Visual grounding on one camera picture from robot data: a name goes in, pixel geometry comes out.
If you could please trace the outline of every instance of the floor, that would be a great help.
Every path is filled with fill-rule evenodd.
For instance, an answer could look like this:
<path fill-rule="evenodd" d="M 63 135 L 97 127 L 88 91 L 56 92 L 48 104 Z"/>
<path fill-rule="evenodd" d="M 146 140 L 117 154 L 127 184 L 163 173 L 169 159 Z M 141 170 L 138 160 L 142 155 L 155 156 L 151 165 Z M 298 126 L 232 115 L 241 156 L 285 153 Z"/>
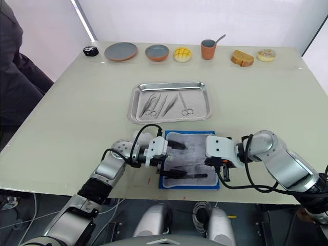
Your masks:
<path fill-rule="evenodd" d="M 38 216 L 59 211 L 61 207 L 68 201 L 69 197 L 37 194 Z M 164 202 L 173 209 L 173 228 L 172 234 L 184 234 L 202 236 L 197 233 L 192 222 L 192 209 L 195 204 L 193 201 L 159 201 L 159 200 L 138 200 L 126 199 L 123 201 L 114 216 L 113 222 L 122 223 L 119 229 L 119 234 L 115 234 L 115 239 L 120 240 L 133 235 L 139 220 L 143 213 L 152 205 Z M 258 226 L 256 222 L 262 218 L 267 220 L 270 217 L 270 224 L 274 245 L 283 245 L 286 232 L 292 217 L 291 209 L 281 206 L 266 205 L 267 208 L 273 209 L 266 213 L 259 213 L 255 204 L 245 203 L 224 203 L 219 202 L 218 207 L 225 210 L 228 215 L 235 215 L 235 219 L 231 219 L 232 227 L 235 233 L 237 245 L 243 246 L 260 246 L 264 245 L 261 237 L 258 235 Z M 0 212 L 0 227 L 12 224 L 16 218 L 29 220 L 34 214 L 34 200 L 31 194 L 26 194 L 26 197 L 19 200 L 19 205 L 14 209 L 9 209 Z M 55 216 L 50 215 L 44 218 L 37 219 L 33 222 L 29 232 L 25 237 L 25 241 L 33 237 L 40 236 L 46 225 Z M 112 216 L 112 211 L 99 215 L 94 221 L 96 229 L 93 237 L 99 232 L 103 225 Z M 28 224 L 24 224 L 20 230 L 6 228 L 0 230 L 0 245 L 17 245 Z M 112 235 L 111 228 L 105 230 L 94 245 L 102 245 L 109 242 Z M 319 238 L 316 229 L 312 223 L 295 220 L 291 241 L 289 245 L 319 245 Z"/>

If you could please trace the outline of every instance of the white table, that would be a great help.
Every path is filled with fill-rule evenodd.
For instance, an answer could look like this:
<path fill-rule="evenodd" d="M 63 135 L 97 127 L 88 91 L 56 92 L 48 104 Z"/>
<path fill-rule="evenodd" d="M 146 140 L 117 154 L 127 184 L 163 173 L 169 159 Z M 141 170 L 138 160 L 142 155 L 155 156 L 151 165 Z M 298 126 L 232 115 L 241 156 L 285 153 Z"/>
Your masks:
<path fill-rule="evenodd" d="M 128 121 L 133 88 L 141 83 L 201 81 L 213 105 L 206 121 L 160 124 L 165 130 L 214 130 L 219 136 L 241 136 L 271 130 L 317 171 L 325 169 L 328 98 L 293 48 L 274 48 L 272 63 L 255 60 L 241 68 L 230 61 L 235 49 L 255 55 L 263 47 L 218 46 L 213 60 L 203 60 L 200 46 L 188 63 L 170 56 L 155 63 L 144 55 L 150 44 L 126 62 L 106 60 L 110 42 L 96 42 L 100 54 L 82 53 L 13 136 L 0 154 L 3 189 L 72 195 L 98 165 L 104 149 L 118 139 L 131 139 L 142 125 Z M 257 184 L 274 181 L 261 162 L 250 164 Z M 297 203 L 290 196 L 254 190 L 160 190 L 155 168 L 128 167 L 112 197 L 209 200 L 226 202 Z M 230 171 L 231 185 L 248 184 L 245 171 Z"/>

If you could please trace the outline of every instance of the person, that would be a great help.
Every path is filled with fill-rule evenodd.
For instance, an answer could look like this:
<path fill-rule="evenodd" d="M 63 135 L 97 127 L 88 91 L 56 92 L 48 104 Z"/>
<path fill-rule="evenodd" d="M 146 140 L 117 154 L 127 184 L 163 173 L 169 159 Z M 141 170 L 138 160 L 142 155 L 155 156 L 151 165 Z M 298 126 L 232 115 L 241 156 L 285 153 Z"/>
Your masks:
<path fill-rule="evenodd" d="M 20 126 L 53 81 L 19 52 L 23 30 L 4 0 L 0 0 L 0 11 L 0 117 L 3 128 Z"/>

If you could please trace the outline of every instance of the gray plate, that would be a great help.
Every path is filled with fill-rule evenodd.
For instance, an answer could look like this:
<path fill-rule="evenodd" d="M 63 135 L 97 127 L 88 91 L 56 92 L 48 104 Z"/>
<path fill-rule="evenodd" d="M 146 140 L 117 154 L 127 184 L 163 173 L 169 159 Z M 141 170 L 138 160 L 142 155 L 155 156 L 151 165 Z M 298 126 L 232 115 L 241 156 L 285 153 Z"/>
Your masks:
<path fill-rule="evenodd" d="M 179 92 L 181 93 L 187 109 L 192 109 L 192 114 L 183 115 L 185 109 L 181 101 Z M 152 111 L 156 100 L 161 95 L 154 111 L 156 115 L 142 114 L 147 100 L 155 94 L 156 98 L 152 100 L 149 110 Z M 158 115 L 160 106 L 167 96 L 165 104 Z M 173 107 L 162 116 L 168 104 L 178 96 L 178 100 Z M 177 83 L 156 83 L 156 84 L 141 84 L 137 86 L 133 92 L 128 111 L 128 119 L 136 124 L 160 123 L 160 122 L 177 122 L 191 120 L 205 120 L 212 115 L 212 107 L 209 96 L 202 82 L 177 82 Z"/>
<path fill-rule="evenodd" d="M 105 57 L 109 60 L 119 62 L 134 57 L 137 47 L 132 43 L 115 43 L 105 50 Z"/>

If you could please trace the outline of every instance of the orange cup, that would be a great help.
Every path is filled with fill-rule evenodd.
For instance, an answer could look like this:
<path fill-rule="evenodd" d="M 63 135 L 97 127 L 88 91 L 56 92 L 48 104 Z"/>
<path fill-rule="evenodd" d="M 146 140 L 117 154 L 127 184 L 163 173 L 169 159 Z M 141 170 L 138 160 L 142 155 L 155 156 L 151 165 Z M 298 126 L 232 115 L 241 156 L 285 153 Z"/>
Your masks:
<path fill-rule="evenodd" d="M 216 42 L 211 39 L 205 39 L 200 43 L 201 57 L 205 60 L 210 60 L 214 57 Z"/>

